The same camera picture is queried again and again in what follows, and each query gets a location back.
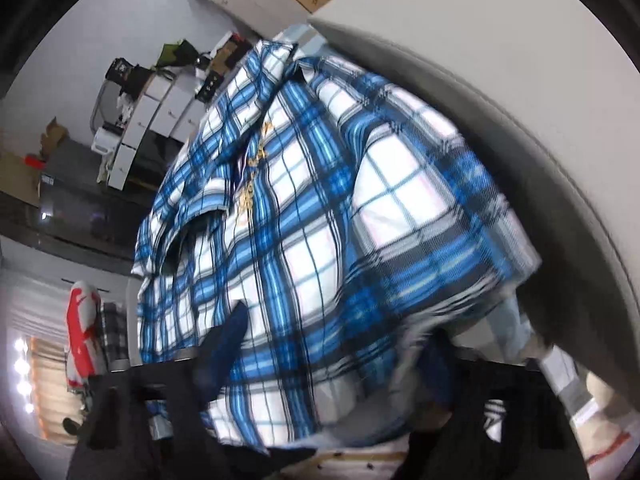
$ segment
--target striped fabric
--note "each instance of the striped fabric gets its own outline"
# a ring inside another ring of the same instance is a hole
[[[134,265],[145,363],[248,305],[206,419],[257,447],[400,384],[433,328],[481,317],[538,264],[454,124],[344,59],[294,50],[248,54],[165,177]]]

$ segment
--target light bulb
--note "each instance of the light bulb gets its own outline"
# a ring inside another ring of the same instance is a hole
[[[24,395],[25,397],[31,393],[33,388],[27,381],[21,381],[18,383],[18,393]]]
[[[18,372],[20,375],[26,375],[29,373],[29,370],[31,370],[31,367],[29,366],[28,362],[25,361],[24,359],[18,359],[15,362],[14,368],[15,368],[15,371]]]

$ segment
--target hanging clothes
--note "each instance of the hanging clothes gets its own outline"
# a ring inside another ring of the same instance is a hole
[[[430,331],[481,317],[539,262],[453,123],[344,59],[294,50],[247,55],[165,177],[133,269],[145,363],[248,305],[207,415],[222,441],[257,447],[402,397]],[[410,399],[391,405],[406,416]]]

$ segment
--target white wall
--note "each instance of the white wall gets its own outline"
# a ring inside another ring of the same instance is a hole
[[[70,136],[91,144],[95,99],[111,61],[151,66],[164,43],[186,38],[199,50],[215,46],[231,19],[208,0],[80,0],[49,31],[0,102],[7,149],[40,149],[53,116]]]

